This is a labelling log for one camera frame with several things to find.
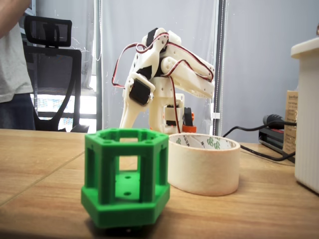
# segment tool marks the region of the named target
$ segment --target robotic arm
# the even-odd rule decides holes
[[[124,108],[120,128],[132,127],[140,112],[150,107],[149,123],[155,131],[181,132],[184,115],[184,95],[175,94],[175,87],[199,98],[214,94],[214,67],[181,46],[181,39],[173,32],[156,28],[143,37],[136,47],[124,88]]]

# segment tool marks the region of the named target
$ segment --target tape roll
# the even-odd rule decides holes
[[[222,196],[239,182],[240,144],[227,138],[179,133],[169,137],[168,182],[183,191]]]

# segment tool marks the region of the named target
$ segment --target hexagonal green frame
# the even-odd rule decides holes
[[[137,138],[138,142],[120,142]],[[138,156],[138,169],[120,171],[119,156]],[[169,200],[168,136],[149,129],[111,128],[85,136],[81,202],[99,228],[156,222]]]

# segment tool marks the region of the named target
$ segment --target office chair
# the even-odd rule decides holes
[[[66,131],[65,129],[58,129],[59,122],[63,117],[73,119],[72,132],[87,132],[89,127],[79,124],[81,51],[59,48],[71,45],[72,22],[70,20],[26,16],[24,28],[27,40],[30,43],[37,44],[37,46],[24,46],[27,69],[34,91],[35,129]],[[44,112],[40,111],[38,95],[61,95],[65,97],[56,112]],[[72,109],[73,106],[68,104],[72,96],[74,96],[74,110]],[[43,120],[39,117],[52,118]]]

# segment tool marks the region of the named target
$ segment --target wooden table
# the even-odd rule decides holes
[[[240,185],[224,197],[171,187],[157,223],[140,231],[98,230],[81,206],[84,136],[0,130],[0,238],[319,238],[319,197],[294,166],[242,152]],[[259,152],[278,156],[258,144]],[[136,167],[121,160],[122,169]]]

